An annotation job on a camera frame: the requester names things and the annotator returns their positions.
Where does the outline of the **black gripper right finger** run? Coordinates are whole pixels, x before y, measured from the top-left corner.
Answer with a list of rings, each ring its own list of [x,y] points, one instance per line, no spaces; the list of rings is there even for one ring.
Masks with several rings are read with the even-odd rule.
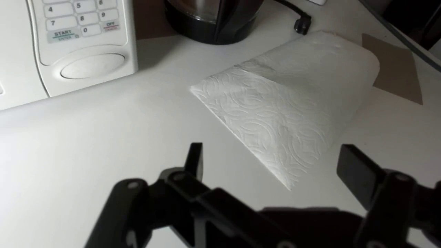
[[[370,209],[386,172],[355,145],[342,145],[337,174],[359,202]]]

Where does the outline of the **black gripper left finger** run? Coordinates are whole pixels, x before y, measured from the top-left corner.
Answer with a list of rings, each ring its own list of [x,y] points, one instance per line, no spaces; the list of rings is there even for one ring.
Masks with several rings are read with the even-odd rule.
[[[196,179],[203,178],[205,169],[205,154],[203,154],[203,145],[200,142],[192,143],[187,161],[185,161],[185,171],[195,176]]]

